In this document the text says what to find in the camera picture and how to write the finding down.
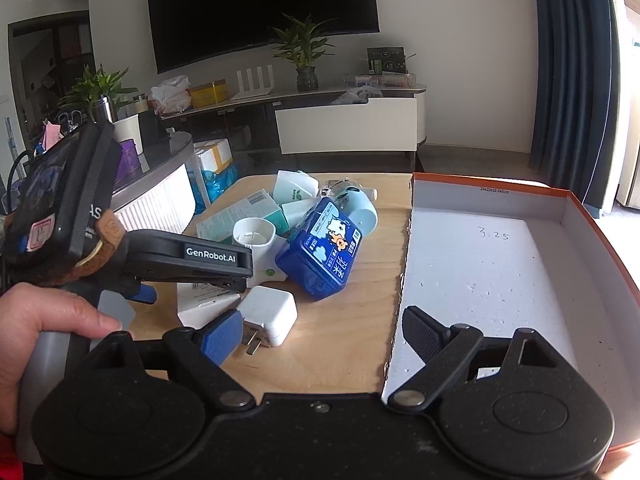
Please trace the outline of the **person's left hand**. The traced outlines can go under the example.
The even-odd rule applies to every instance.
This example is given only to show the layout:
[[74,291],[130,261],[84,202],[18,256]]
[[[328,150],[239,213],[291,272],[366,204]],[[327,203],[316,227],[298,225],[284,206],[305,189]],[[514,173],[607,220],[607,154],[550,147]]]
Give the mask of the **person's left hand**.
[[116,318],[84,298],[55,288],[20,283],[1,297],[1,432],[17,427],[18,385],[42,332],[103,338],[122,329]]

